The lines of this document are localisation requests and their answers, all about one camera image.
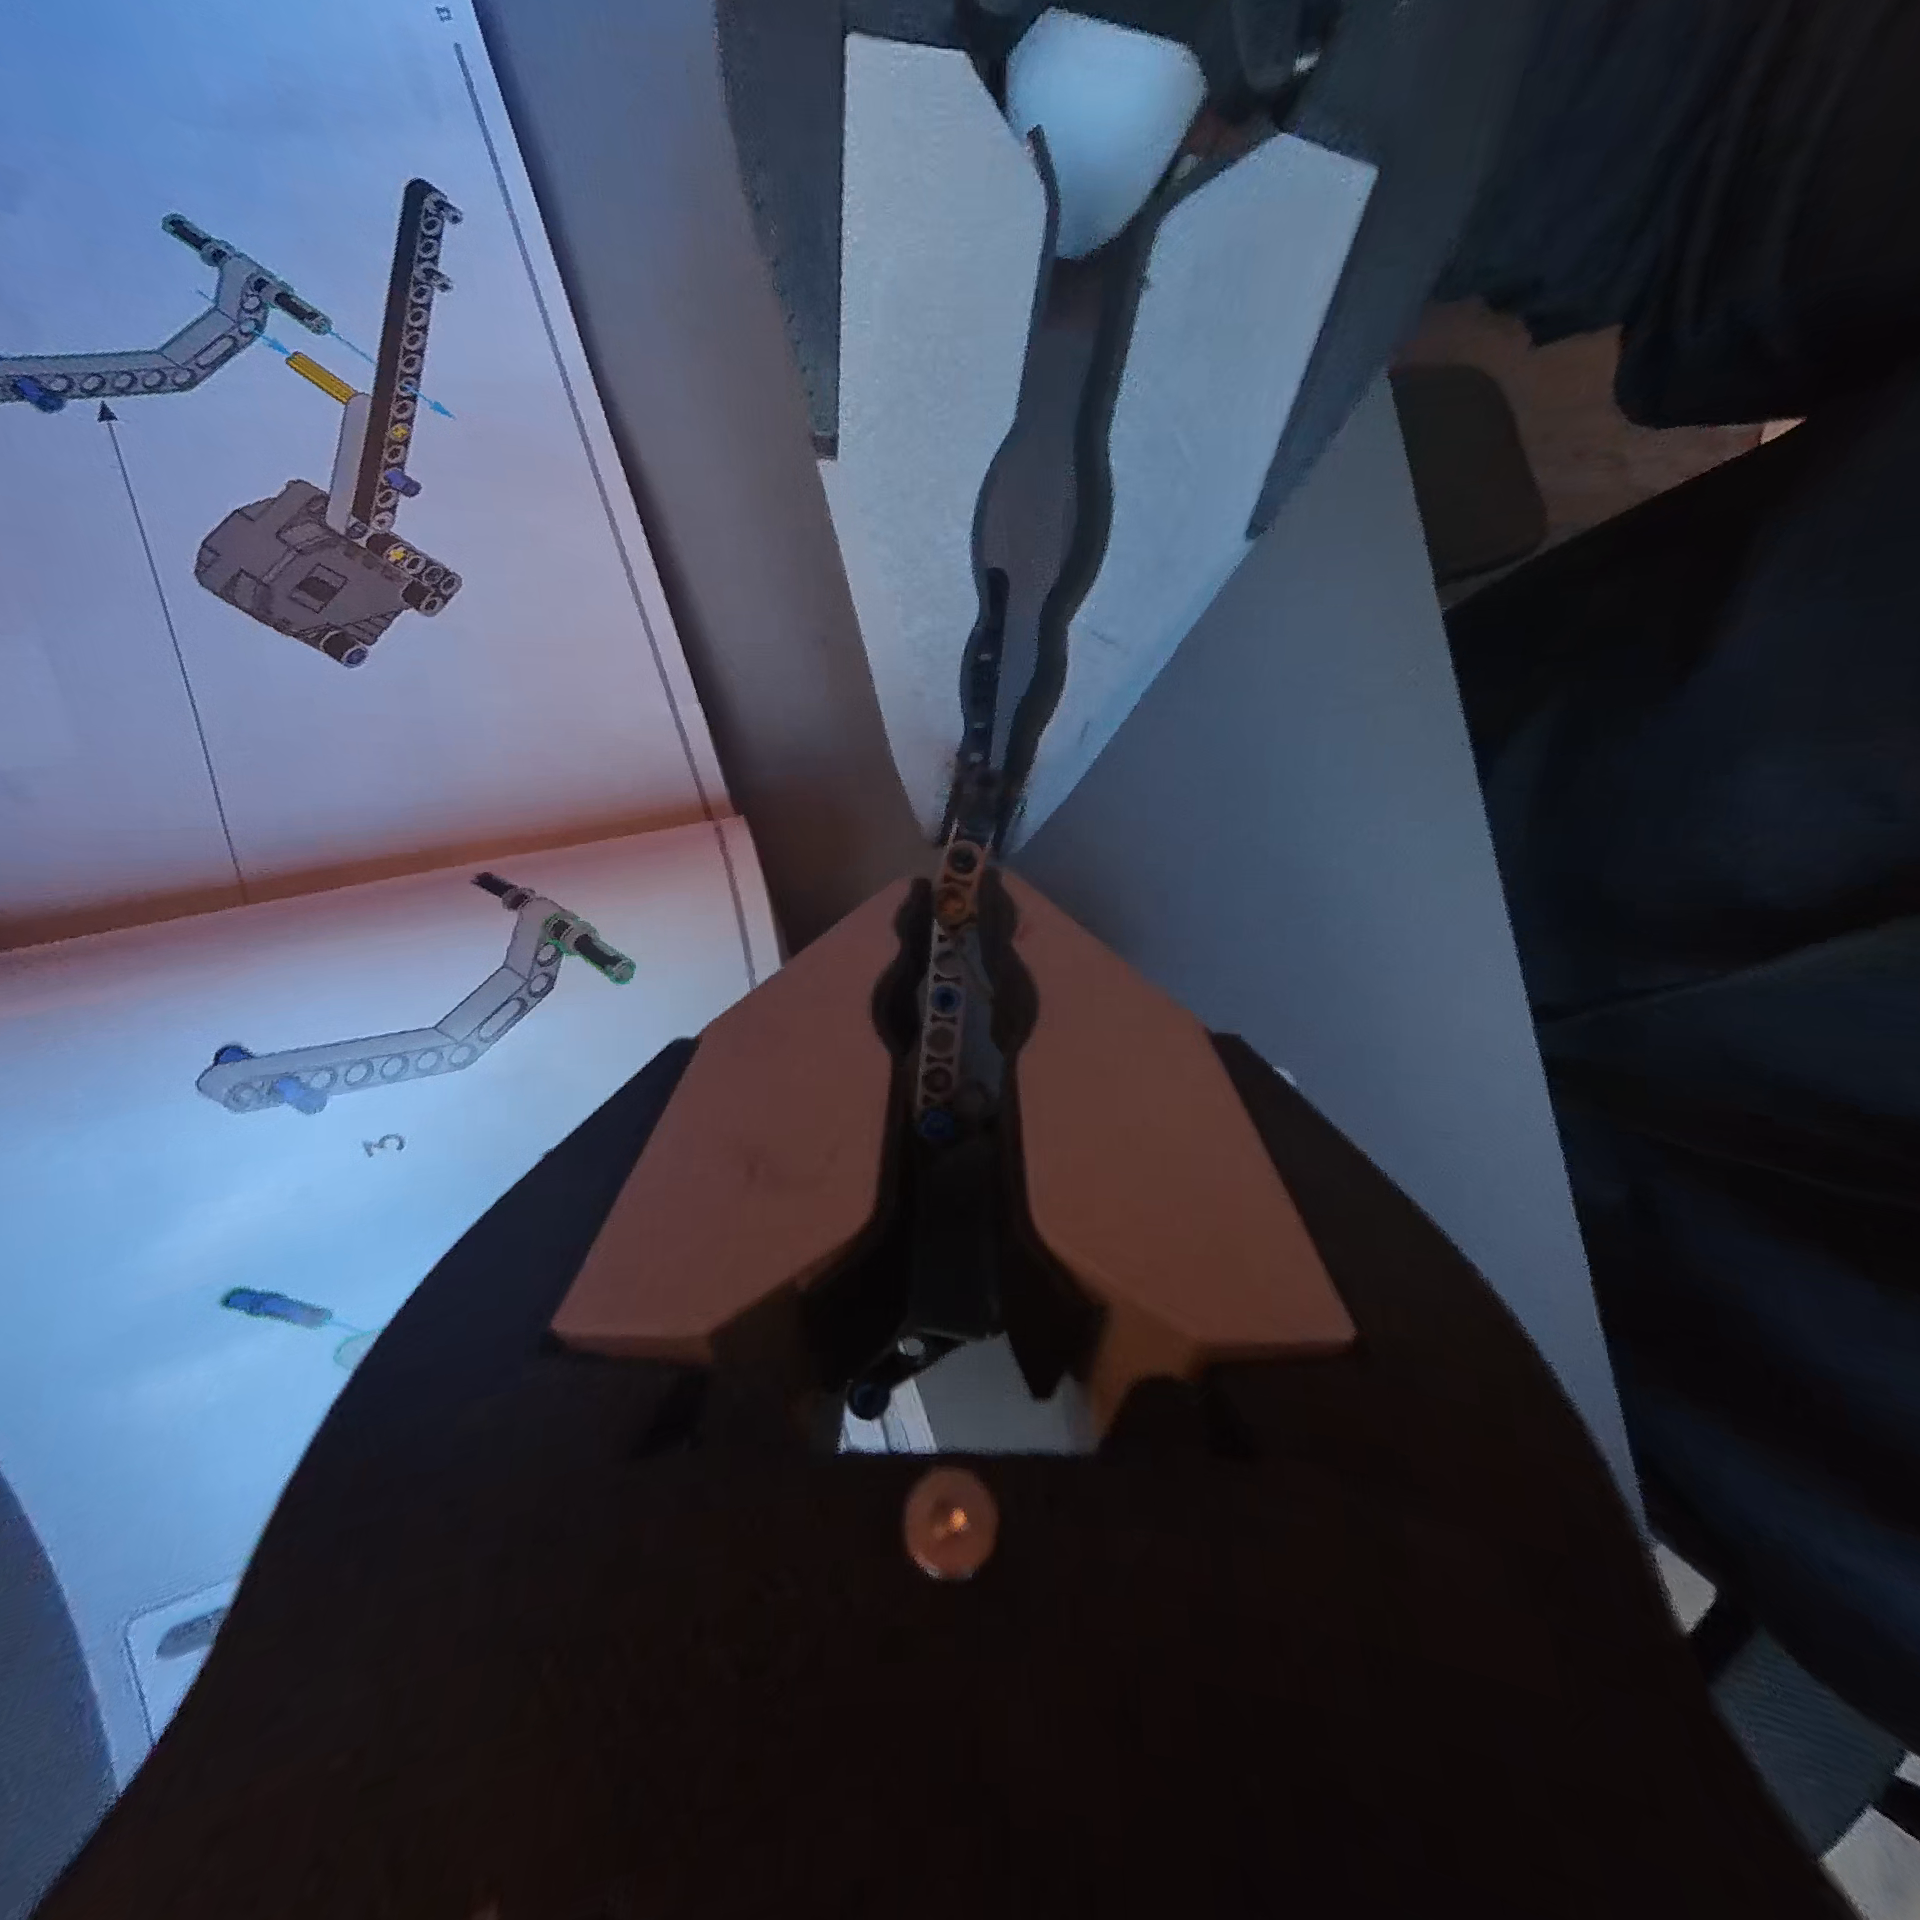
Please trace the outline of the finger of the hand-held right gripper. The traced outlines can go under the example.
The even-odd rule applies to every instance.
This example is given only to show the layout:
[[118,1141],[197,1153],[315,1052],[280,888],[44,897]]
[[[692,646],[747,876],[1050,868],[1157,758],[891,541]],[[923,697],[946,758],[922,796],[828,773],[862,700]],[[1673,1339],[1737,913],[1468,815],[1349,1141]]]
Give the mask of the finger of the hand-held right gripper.
[[944,815],[978,612],[977,509],[1052,254],[1050,167],[965,52],[853,31],[837,444],[824,492],[888,749]]
[[1171,184],[1124,240],[1073,406],[1067,544],[1006,737],[1002,848],[1067,800],[1253,545],[1376,177],[1278,132]]

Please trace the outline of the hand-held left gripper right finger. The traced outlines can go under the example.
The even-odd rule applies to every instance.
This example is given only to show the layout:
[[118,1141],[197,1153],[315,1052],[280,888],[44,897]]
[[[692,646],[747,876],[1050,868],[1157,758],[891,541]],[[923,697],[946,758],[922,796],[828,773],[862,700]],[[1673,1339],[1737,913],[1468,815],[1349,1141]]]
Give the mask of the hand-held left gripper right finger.
[[1216,1365],[1321,1359],[1357,1329],[1209,1030],[1028,881],[1012,916],[1010,1067],[1025,1211],[1088,1303],[1065,1372],[1092,1425]]

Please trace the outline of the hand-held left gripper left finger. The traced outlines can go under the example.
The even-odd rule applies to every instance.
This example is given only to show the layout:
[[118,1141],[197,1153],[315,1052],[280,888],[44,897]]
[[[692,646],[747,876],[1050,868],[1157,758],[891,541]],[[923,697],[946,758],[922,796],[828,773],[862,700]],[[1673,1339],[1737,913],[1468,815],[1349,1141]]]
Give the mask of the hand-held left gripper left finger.
[[897,1079],[873,996],[908,901],[883,887],[709,1022],[553,1317],[565,1350],[709,1363],[873,1222]]

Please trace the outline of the grey angled lego beam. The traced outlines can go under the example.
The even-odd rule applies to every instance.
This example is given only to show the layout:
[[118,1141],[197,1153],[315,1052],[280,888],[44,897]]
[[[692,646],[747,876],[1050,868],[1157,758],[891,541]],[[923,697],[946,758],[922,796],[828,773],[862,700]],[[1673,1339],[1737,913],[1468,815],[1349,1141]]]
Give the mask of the grey angled lego beam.
[[998,1111],[1002,1054],[978,919],[988,868],[982,844],[972,829],[954,828],[930,885],[915,1076],[915,1134],[934,1149],[961,1145]]

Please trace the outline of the long black lego beam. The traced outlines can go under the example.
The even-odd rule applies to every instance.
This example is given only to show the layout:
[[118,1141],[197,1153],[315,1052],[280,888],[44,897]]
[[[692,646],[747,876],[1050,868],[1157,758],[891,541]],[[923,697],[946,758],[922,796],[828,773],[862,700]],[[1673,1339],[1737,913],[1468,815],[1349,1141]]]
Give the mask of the long black lego beam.
[[937,838],[965,836],[1004,854],[1033,776],[1040,736],[1025,725],[1026,697],[1016,700],[1008,737],[997,748],[1004,629],[978,623],[968,639],[957,681],[963,728],[950,755],[944,823]]

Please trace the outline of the person's dark clothed legs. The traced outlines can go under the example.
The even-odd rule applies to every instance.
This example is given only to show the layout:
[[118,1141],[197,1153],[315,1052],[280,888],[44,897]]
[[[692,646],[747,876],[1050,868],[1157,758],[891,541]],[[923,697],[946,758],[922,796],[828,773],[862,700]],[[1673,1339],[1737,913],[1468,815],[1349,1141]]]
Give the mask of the person's dark clothed legs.
[[1434,285],[1792,421],[1448,637],[1648,1505],[1916,1692],[1917,6],[1548,4]]

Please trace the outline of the open instruction booklet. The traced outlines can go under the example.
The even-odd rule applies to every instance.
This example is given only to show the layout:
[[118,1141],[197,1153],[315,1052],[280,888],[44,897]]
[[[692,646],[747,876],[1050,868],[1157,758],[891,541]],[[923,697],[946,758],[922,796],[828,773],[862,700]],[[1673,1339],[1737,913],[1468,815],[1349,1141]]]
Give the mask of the open instruction booklet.
[[124,1783],[425,1273],[778,963],[475,4],[4,4],[4,1478]]

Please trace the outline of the black white checkered mat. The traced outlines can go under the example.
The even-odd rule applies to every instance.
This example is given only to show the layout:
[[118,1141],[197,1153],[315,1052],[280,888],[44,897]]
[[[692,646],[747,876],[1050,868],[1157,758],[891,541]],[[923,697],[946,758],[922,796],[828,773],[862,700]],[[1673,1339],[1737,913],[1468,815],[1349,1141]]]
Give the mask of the black white checkered mat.
[[1917,1760],[1664,1542],[1666,1598],[1712,1702],[1859,1915],[1917,1915]]

